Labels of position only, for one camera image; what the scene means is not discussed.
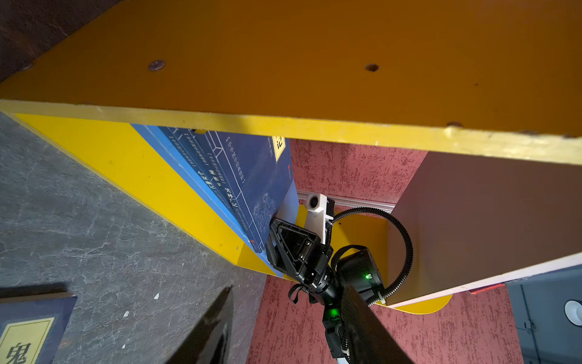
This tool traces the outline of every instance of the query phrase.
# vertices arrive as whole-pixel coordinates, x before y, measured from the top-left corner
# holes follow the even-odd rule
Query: green led light
[[[339,309],[329,309],[324,312],[325,319],[330,319],[335,316],[339,316]]]

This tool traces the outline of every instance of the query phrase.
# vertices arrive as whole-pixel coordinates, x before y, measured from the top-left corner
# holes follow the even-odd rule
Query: screw hole
[[[166,65],[166,62],[164,62],[161,59],[157,59],[156,61],[150,63],[150,65],[148,66],[148,69],[152,72],[155,72],[155,71],[159,71],[162,68],[164,68],[165,65]]]
[[[380,68],[380,66],[378,66],[376,63],[370,63],[369,65],[366,65],[365,68],[370,72],[376,72]]]

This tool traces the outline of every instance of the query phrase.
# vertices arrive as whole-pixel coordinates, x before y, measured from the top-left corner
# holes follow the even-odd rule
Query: yellow shelf
[[[54,116],[13,117],[226,260],[239,261],[244,242],[131,124]]]
[[[562,137],[582,136],[581,16],[578,0],[129,0],[0,84],[0,109],[582,164]]]

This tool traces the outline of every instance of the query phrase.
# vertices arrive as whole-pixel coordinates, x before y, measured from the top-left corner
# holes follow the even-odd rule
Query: book cover
[[[241,207],[253,231],[253,248],[261,253],[269,238],[269,223],[279,210],[293,170],[289,141],[282,137],[205,132],[217,163],[228,181],[227,198]]]
[[[210,187],[204,182],[202,177],[194,171],[194,168],[185,159],[184,155],[170,142],[168,137],[158,126],[132,124],[133,128],[147,141],[147,143],[164,159],[172,169],[186,182],[204,202],[208,204],[216,214],[224,221],[236,235],[249,247],[252,245],[243,230],[242,226],[235,218],[231,209],[228,209]]]
[[[208,143],[202,141],[200,143],[200,138],[205,138],[201,133],[196,133],[195,130],[185,129],[185,128],[169,128],[172,130],[174,136],[179,135],[178,138],[184,140],[192,150],[196,151],[196,156],[198,157],[198,164],[203,169],[206,176],[199,173],[200,177],[204,182],[212,189],[212,191],[219,197],[220,201],[234,214],[235,219],[239,222],[244,233],[247,235],[249,242],[255,247],[255,241],[257,240],[256,232],[249,228],[246,219],[244,218],[243,210],[241,206],[236,203],[233,199],[230,199],[228,195],[230,194],[229,184],[222,173],[222,168],[218,165],[217,159],[215,158],[212,150],[210,149]]]
[[[159,129],[164,133],[168,140],[172,142],[184,159],[186,159],[188,164],[190,164],[192,169],[194,169],[204,183],[206,183],[212,192],[214,192],[217,198],[232,213],[234,211],[233,207],[230,206],[223,193],[222,185],[226,185],[226,182],[223,183],[218,178],[213,178],[209,173],[212,166],[210,166],[208,156],[205,156],[202,148],[195,141],[191,130],[184,128],[169,128],[167,126],[160,126]],[[243,230],[248,230],[248,227],[246,229],[244,225],[242,227]]]
[[[0,360],[50,364],[76,301],[67,292],[0,299]]]

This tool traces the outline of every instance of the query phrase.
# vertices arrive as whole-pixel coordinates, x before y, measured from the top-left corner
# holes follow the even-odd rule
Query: chinese character
[[[283,137],[280,136],[274,136],[273,137],[273,141],[275,141],[276,144],[276,148],[279,149],[283,146]]]
[[[16,344],[15,347],[11,347],[8,351],[6,359],[10,359],[6,364],[23,364],[26,363],[26,354],[29,351],[30,344],[21,345]]]

